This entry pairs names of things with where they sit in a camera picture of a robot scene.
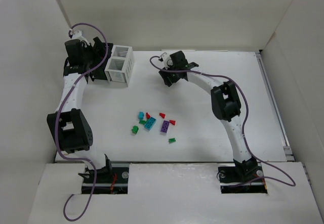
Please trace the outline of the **black slotted container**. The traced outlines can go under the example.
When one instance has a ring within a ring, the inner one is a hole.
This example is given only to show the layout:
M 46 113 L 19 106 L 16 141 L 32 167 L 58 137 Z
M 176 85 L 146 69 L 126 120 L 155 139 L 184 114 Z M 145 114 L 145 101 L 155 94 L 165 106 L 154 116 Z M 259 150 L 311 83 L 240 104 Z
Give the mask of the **black slotted container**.
M 102 58 L 95 58 L 91 63 L 90 63 L 90 69 L 93 69 L 94 67 L 96 67 L 97 65 L 99 65 L 102 61 Z M 107 64 L 107 59 L 104 60 L 104 62 L 96 69 L 93 70 L 90 73 L 90 77 L 91 80 L 107 80 L 106 74 L 104 72 L 105 67 Z

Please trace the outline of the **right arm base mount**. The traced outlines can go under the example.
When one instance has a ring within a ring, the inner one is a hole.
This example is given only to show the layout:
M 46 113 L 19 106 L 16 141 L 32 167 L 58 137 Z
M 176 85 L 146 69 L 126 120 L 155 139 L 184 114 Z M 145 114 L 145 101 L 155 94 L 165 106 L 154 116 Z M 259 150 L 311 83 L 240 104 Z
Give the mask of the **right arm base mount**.
M 248 181 L 263 176 L 261 164 L 246 176 L 240 176 L 235 165 L 221 164 L 216 175 L 220 182 L 222 194 L 267 194 L 267 187 L 264 179 Z

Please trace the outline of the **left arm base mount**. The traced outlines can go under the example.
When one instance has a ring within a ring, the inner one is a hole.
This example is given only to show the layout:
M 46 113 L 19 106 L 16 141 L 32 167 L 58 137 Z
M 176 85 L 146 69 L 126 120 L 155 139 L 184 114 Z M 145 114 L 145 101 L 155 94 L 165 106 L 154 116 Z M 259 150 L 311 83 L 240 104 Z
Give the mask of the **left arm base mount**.
M 128 193 L 130 165 L 126 163 L 112 163 L 111 165 L 110 172 L 98 171 L 93 194 L 118 195 Z M 86 167 L 84 173 L 78 175 L 83 178 L 82 194 L 90 194 L 93 186 L 94 171 Z

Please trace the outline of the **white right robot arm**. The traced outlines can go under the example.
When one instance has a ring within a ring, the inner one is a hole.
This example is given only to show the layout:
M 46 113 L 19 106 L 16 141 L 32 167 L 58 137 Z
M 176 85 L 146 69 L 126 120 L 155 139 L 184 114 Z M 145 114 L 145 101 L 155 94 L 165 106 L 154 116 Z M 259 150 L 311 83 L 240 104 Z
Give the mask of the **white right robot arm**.
M 225 76 L 225 81 L 217 80 L 216 76 L 198 70 L 198 64 L 189 63 L 182 51 L 172 54 L 166 52 L 158 56 L 164 67 L 159 70 L 166 86 L 170 87 L 180 79 L 191 82 L 211 97 L 214 116 L 223 124 L 229 138 L 234 167 L 230 173 L 223 172 L 225 183 L 247 182 L 256 176 L 259 166 L 257 159 L 249 150 L 241 120 L 241 102 L 236 84 Z

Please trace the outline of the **purple flat lego brick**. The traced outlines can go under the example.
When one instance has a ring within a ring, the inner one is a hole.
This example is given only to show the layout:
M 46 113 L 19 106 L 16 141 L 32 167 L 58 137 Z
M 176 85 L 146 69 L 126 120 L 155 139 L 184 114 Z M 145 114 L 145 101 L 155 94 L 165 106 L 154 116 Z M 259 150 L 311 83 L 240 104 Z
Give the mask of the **purple flat lego brick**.
M 169 128 L 170 122 L 167 120 L 164 120 L 162 125 L 161 125 L 161 129 L 160 129 L 160 134 L 161 135 L 166 135 L 168 132 L 168 128 Z

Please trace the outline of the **white slotted container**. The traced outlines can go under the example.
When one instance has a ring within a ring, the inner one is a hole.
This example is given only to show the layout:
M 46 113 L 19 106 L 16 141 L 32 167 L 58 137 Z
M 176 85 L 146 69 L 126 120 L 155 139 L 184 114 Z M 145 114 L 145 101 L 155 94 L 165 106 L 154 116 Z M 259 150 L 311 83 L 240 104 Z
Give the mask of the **white slotted container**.
M 133 48 L 114 45 L 111 57 L 108 59 L 104 70 L 108 82 L 122 83 L 129 86 L 134 65 Z

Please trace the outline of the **teal lego brick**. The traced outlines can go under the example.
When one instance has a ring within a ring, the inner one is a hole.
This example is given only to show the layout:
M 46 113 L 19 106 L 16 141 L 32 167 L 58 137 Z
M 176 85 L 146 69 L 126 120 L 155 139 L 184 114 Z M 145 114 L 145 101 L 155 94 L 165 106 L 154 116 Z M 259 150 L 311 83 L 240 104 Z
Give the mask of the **teal lego brick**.
M 146 121 L 146 123 L 144 125 L 144 128 L 147 129 L 147 130 L 151 130 L 155 123 L 156 123 L 156 119 L 154 117 L 150 117 Z

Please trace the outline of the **green curved lego piece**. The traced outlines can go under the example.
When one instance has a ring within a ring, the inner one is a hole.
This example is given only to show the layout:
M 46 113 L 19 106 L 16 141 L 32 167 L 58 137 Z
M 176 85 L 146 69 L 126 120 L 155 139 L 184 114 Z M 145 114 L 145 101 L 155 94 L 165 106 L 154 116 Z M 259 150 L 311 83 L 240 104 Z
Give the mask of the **green curved lego piece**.
M 174 143 L 174 142 L 176 142 L 176 139 L 175 138 L 170 138 L 169 139 L 169 143 L 171 144 L 171 143 Z

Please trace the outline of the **green lego block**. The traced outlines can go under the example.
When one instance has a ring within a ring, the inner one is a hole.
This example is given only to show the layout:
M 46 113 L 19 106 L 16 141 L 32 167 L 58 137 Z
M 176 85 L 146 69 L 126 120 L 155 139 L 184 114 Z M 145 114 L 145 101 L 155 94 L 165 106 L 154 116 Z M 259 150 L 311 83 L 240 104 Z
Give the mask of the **green lego block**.
M 132 130 L 131 130 L 131 132 L 132 132 L 132 134 L 137 134 L 138 133 L 138 130 L 139 130 L 139 127 L 137 126 L 137 125 L 134 125 L 133 127 L 132 127 Z

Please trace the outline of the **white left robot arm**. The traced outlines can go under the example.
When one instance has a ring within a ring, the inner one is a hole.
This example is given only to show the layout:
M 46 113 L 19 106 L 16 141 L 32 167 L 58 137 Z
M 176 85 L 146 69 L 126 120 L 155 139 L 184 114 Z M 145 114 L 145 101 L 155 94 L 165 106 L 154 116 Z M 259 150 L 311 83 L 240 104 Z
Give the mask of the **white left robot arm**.
M 112 167 L 106 155 L 97 157 L 92 146 L 94 137 L 81 104 L 88 80 L 107 80 L 104 66 L 111 56 L 113 44 L 102 42 L 98 37 L 90 44 L 79 36 L 65 42 L 67 58 L 63 68 L 64 88 L 55 113 L 47 116 L 47 124 L 58 153 L 79 153 L 80 158 L 88 158 L 84 178 L 91 179 L 94 174 L 112 175 Z

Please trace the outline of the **small teal lego piece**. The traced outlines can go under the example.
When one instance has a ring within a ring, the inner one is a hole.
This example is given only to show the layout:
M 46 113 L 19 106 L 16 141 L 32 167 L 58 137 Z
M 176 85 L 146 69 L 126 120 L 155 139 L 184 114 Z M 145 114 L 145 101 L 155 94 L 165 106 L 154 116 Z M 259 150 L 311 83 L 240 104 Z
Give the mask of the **small teal lego piece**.
M 143 120 L 144 119 L 144 113 L 143 112 L 139 112 L 139 114 L 138 114 L 138 119 L 139 120 Z

